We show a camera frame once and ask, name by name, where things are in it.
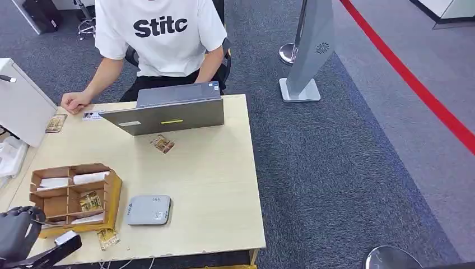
red tape on floor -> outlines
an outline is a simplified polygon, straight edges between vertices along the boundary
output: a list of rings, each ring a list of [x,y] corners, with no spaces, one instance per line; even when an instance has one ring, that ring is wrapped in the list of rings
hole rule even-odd
[[[394,52],[384,43],[376,31],[368,24],[350,0],[340,0],[348,13],[353,17],[366,36],[386,58],[391,66],[405,80],[407,85],[419,96],[430,110],[447,126],[447,128],[462,142],[467,149],[475,155],[475,135],[463,125],[432,93],[422,84],[417,77],[404,65]]]

white t-shirt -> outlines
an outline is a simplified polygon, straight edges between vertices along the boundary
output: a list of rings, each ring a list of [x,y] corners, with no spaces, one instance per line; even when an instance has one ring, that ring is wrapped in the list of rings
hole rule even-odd
[[[137,76],[188,76],[227,36],[212,0],[96,0],[96,47],[123,59],[138,53]]]

silver stanchion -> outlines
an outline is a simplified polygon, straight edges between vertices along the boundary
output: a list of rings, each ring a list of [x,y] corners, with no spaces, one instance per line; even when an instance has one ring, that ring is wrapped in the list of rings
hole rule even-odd
[[[373,249],[365,261],[365,269],[420,269],[421,264],[409,253],[390,245]]]
[[[302,37],[302,28],[304,27],[305,10],[307,7],[307,1],[302,1],[302,10],[300,11],[299,25],[297,26],[297,34],[295,35],[295,42],[283,45],[279,50],[279,56],[281,61],[289,66],[294,64],[295,57],[297,56],[297,50],[299,49],[300,38]]]
[[[319,101],[313,77],[334,51],[332,0],[303,0],[295,42],[280,48],[281,60],[292,65],[279,85],[282,100]]]

cardboard box compartment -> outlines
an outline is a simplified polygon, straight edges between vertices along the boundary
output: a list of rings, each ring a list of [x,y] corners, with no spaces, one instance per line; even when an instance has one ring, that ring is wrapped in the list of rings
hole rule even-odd
[[[104,180],[74,184],[75,175],[110,172]],[[69,178],[65,187],[37,191],[42,179]],[[122,180],[114,170],[103,164],[63,166],[33,171],[30,184],[30,201],[43,209],[47,222],[61,222],[62,226],[43,228],[40,237],[45,238],[73,230],[76,232],[113,229],[119,207]],[[104,213],[98,221],[72,224],[83,217]]]

black pants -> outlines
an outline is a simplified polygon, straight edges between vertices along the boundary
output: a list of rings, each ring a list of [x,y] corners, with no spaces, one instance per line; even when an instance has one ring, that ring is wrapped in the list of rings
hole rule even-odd
[[[132,87],[128,91],[125,92],[122,98],[120,98],[120,102],[137,101],[138,91],[142,89],[193,84],[196,78],[198,77],[198,73],[199,73],[199,70],[191,73],[187,77],[145,77],[145,76],[137,77]],[[225,86],[222,83],[222,81],[219,79],[217,73],[211,79],[211,81],[218,81],[220,83],[220,91],[221,91],[221,95],[223,95],[222,89],[224,89]]]

